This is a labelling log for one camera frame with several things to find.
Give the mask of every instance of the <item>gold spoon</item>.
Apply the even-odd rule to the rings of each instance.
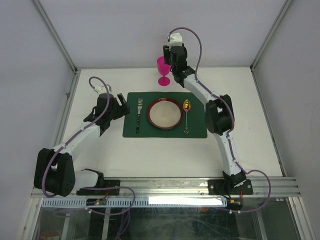
[[[184,133],[188,134],[189,129],[188,129],[188,112],[191,109],[191,103],[188,99],[184,100],[183,102],[183,110],[185,111],[185,125],[184,125]]]

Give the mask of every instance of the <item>tableware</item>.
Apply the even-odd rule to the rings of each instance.
[[[159,73],[162,75],[162,77],[159,78],[158,83],[161,86],[167,86],[170,83],[170,79],[166,77],[170,73],[171,66],[168,64],[165,64],[165,58],[163,56],[159,57],[156,61],[156,65],[158,68]]]
[[[173,129],[184,118],[184,111],[178,101],[163,97],[153,101],[147,109],[147,119],[159,129]]]
[[[184,133],[188,134],[189,129],[188,129],[188,112],[191,109],[191,103],[188,99],[184,100],[183,102],[183,110],[185,111],[185,125],[184,125]]]
[[[135,129],[135,133],[138,134],[139,133],[139,127],[140,127],[140,111],[142,109],[142,98],[138,98],[138,115],[136,118],[136,129]]]

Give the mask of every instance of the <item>white table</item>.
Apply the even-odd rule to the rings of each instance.
[[[231,96],[235,145],[244,169],[259,169],[270,177],[282,176],[250,69],[200,68],[198,73],[207,87]],[[79,127],[97,104],[98,95],[88,84],[91,76],[102,78],[112,86],[115,96],[122,93],[126,99],[129,92],[186,92],[172,75],[168,86],[160,86],[156,68],[82,70],[64,138]],[[93,84],[101,86],[98,80]],[[124,138],[123,125],[124,117],[112,121],[110,128],[76,159],[75,170],[91,168],[103,172],[105,177],[222,176],[220,150],[211,133],[205,139]]]

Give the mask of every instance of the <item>green placemat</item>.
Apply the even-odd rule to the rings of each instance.
[[[136,133],[138,98],[143,99],[142,110],[140,112],[139,133]],[[186,117],[182,122],[169,130],[163,130],[153,126],[147,118],[149,105],[160,98],[172,98],[183,105],[186,99],[190,100],[191,110],[188,112],[189,133],[185,134]],[[131,113],[124,118],[123,137],[124,138],[184,138],[184,139],[205,139],[207,138],[207,128],[205,124],[204,105],[191,92],[129,92],[127,103],[131,107]]]

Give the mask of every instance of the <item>fork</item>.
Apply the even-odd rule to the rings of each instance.
[[[138,98],[138,116],[136,118],[136,129],[135,133],[139,133],[139,126],[140,126],[140,111],[142,109],[142,98]]]

